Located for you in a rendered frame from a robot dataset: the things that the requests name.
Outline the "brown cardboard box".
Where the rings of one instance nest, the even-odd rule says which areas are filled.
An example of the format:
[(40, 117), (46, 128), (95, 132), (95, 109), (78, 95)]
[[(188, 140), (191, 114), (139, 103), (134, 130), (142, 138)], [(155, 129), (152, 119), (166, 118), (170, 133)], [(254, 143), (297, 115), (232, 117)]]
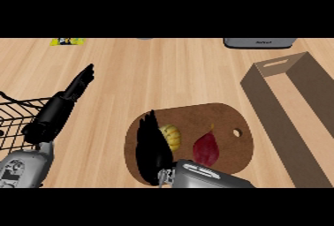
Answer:
[(334, 79), (307, 52), (254, 63), (239, 82), (296, 187), (334, 188), (301, 139), (266, 78), (281, 73), (334, 138)]

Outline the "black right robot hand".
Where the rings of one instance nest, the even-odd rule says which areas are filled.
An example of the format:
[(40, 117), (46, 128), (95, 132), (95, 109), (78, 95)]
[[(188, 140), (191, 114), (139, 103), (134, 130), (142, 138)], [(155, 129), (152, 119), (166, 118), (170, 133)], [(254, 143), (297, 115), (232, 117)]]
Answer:
[(160, 130), (154, 110), (139, 120), (136, 162), (143, 180), (151, 185), (158, 185), (158, 173), (173, 167), (173, 151)]

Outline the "red sweet potato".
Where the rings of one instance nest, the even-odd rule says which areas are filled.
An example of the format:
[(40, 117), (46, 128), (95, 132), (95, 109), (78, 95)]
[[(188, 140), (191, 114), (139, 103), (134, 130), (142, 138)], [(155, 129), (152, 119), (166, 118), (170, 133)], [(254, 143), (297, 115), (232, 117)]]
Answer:
[(219, 158), (219, 147), (213, 130), (214, 128), (210, 128), (210, 131), (194, 143), (194, 160), (207, 167), (214, 165)]

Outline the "brown wooden cutting board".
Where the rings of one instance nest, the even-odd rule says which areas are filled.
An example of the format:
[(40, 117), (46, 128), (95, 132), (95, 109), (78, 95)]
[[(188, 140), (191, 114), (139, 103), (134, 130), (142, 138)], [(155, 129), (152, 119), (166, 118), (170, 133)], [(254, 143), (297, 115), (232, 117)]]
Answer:
[(194, 143), (213, 131), (219, 158), (213, 170), (228, 174), (239, 173), (253, 156), (251, 130), (241, 113), (223, 103), (208, 103), (170, 109), (157, 109), (158, 125), (173, 124), (182, 133), (182, 145), (173, 159), (194, 159)]

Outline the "yellow snack packet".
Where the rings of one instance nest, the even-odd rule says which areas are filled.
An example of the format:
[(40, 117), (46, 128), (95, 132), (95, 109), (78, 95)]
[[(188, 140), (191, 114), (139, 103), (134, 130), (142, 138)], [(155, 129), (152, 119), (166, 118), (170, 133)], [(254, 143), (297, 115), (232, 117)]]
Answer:
[(61, 45), (83, 45), (84, 38), (55, 38), (50, 41), (50, 46), (61, 46)]

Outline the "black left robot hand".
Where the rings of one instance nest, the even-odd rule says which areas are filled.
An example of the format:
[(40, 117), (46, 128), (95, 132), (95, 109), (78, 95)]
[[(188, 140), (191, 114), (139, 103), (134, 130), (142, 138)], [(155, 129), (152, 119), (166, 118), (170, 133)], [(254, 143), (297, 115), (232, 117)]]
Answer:
[(93, 64), (86, 66), (66, 89), (50, 97), (33, 122), (25, 125), (22, 134), (27, 143), (37, 145), (40, 142), (50, 142), (59, 135), (72, 113), (74, 104), (95, 79), (93, 68)]

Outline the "yellow squash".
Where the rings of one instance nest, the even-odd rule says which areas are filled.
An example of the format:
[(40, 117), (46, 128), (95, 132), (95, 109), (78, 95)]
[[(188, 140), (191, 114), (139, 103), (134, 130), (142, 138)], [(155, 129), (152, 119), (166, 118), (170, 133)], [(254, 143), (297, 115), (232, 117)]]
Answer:
[(167, 124), (160, 128), (163, 137), (167, 141), (168, 147), (171, 151), (174, 152), (182, 145), (182, 133), (177, 129), (177, 127), (173, 124)]

